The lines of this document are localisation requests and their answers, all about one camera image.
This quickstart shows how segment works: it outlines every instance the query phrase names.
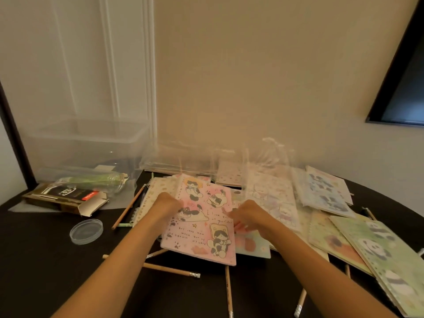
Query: black table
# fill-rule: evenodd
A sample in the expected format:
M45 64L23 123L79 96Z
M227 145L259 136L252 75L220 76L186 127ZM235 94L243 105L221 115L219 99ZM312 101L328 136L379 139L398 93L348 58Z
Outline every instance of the black table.
M143 172L137 184L150 177L149 172ZM370 208L415 251L424 246L420 234L424 218L371 189L350 181L347 185L354 193L355 211L361 213L361 206ZM103 234L90 244L76 246L69 231L83 219L66 213L7 211L17 201L18 197L0 209L0 317L49 317L96 270L102 255L109 254L129 228L110 229L122 209L97 211L93 217L103 222ZM155 242L151 251L159 249ZM344 270L344 262L331 256L330 261ZM148 262L199 272L201 278L143 269L123 317L228 317L223 265L174 252ZM354 267L351 275L401 316L374 278ZM272 252L271 259L237 255L237 266L230 268L230 276L235 317L293 317L302 286L278 253ZM301 317L322 317L309 297Z

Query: cardboard box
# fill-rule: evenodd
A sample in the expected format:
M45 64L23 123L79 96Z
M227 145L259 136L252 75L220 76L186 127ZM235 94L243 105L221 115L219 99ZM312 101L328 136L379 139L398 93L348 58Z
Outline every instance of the cardboard box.
M39 185L22 197L29 204L86 217L90 217L103 204L109 202L104 192L56 184Z

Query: petri dish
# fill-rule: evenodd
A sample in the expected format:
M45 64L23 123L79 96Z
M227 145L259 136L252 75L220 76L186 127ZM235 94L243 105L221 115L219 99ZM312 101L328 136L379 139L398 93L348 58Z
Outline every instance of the petri dish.
M98 219L89 219L78 223L69 233L73 243L87 244L96 240L103 233L103 223Z

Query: hand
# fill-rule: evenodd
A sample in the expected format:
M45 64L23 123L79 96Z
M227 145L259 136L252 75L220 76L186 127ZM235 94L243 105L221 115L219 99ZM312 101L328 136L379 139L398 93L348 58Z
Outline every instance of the hand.
M267 239L269 226L277 222L253 200L245 201L238 209L226 214L234 220L234 231L258 230L264 239Z
M161 235L166 230L172 216L177 214L182 207L181 200L176 200L169 193L162 192L144 218L150 220L157 235Z

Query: clear plastic bin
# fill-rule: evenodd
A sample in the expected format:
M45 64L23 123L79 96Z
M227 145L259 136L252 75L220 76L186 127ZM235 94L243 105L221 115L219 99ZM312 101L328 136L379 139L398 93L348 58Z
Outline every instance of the clear plastic bin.
M141 156L150 138L146 122L80 118L57 122L26 135L36 149L40 168L99 167L126 173L129 178L137 178L141 173Z

